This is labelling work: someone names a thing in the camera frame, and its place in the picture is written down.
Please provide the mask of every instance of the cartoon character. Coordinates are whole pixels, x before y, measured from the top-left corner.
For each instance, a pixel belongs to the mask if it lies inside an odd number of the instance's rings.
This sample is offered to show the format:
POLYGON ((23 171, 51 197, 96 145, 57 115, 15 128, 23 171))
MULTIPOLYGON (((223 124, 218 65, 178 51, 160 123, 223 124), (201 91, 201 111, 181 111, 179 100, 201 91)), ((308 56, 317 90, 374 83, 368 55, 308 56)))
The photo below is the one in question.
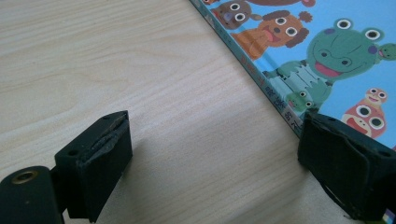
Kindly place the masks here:
POLYGON ((354 77, 374 66, 382 32, 352 30, 352 22, 337 21, 334 28, 318 33, 307 49, 307 59, 282 64, 275 71, 264 71, 268 78, 280 78, 291 92, 306 91, 315 108, 320 108, 341 79, 354 77))
POLYGON ((303 42, 309 31, 301 21, 310 22, 312 16, 301 12, 300 19, 290 15, 287 10, 275 11, 262 17, 259 27, 231 34, 252 60, 260 58, 268 47, 286 46, 292 48, 303 42))
POLYGON ((376 138, 387 129, 381 108, 387 99, 386 92, 372 88, 366 92, 364 99, 348 109, 341 121, 369 137, 376 138))
POLYGON ((378 49, 378 62, 396 60, 396 44, 385 44, 378 49))
POLYGON ((298 2, 303 3, 303 5, 306 7, 312 7, 316 3, 316 0, 247 0, 247 1, 254 3, 256 5, 271 6, 271 7, 286 6, 298 2))
POLYGON ((292 92, 286 96, 286 102, 293 110, 303 112, 314 104, 307 98, 305 91, 292 92))
POLYGON ((213 15, 228 30, 234 30, 249 18, 260 21, 262 16, 251 14, 250 5, 245 0, 234 0, 211 9, 213 15))
POLYGON ((219 0, 202 0, 205 5, 210 5, 212 3, 218 2, 219 0))

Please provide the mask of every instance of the book cover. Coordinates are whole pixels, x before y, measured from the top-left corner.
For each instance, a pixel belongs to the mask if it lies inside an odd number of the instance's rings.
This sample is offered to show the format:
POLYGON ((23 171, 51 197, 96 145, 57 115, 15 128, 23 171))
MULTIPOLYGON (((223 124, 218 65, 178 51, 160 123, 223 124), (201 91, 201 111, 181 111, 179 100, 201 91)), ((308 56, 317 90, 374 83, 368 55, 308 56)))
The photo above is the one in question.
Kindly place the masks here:
POLYGON ((396 150, 396 2, 191 0, 298 136, 304 112, 396 150))

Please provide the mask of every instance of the cartoon eye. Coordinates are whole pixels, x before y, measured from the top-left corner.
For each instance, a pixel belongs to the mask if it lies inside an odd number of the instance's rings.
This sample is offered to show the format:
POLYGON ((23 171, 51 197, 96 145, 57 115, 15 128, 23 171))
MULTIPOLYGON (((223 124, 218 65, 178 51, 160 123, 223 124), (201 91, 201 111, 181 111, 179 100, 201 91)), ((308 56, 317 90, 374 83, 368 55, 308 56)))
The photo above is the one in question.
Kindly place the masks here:
POLYGON ((233 11, 238 10, 239 8, 241 8, 241 6, 239 6, 239 4, 234 3, 234 4, 230 5, 230 9, 233 11))
POLYGON ((380 92, 380 93, 378 94, 378 96, 379 96, 379 98, 381 98, 381 99, 387 98, 387 94, 384 93, 384 92, 380 92))
POLYGON ((236 14, 235 15, 235 20, 236 21, 242 21, 242 20, 244 20, 245 19, 245 14, 243 14, 243 13, 238 13, 238 14, 236 14))
POLYGON ((278 25, 283 25, 283 24, 285 24, 286 23, 286 19, 285 18, 277 18, 276 20, 275 20, 275 22, 276 22, 276 24, 278 24, 278 25))
POLYGON ((314 105, 314 104, 312 104, 312 102, 309 102, 309 101, 305 103, 305 106, 306 106, 307 108, 311 107, 312 105, 314 105))
POLYGON ((370 126, 376 130, 382 129, 385 126, 384 120, 378 117, 370 118, 370 126))
POLYGON ((360 115, 361 117, 367 118, 371 114, 371 109, 367 105, 359 105, 356 108, 356 113, 358 113, 358 115, 360 115))
POLYGON ((352 22, 348 20, 340 20, 337 22, 337 27, 343 30, 349 29, 352 26, 352 22))
POLYGON ((377 30, 368 30, 366 32, 366 37, 371 40, 377 40, 379 37, 381 37, 381 33, 379 33, 377 30))
POLYGON ((294 27, 289 27, 288 29, 286 29, 286 34, 288 36, 295 36, 297 35, 297 30, 294 27))

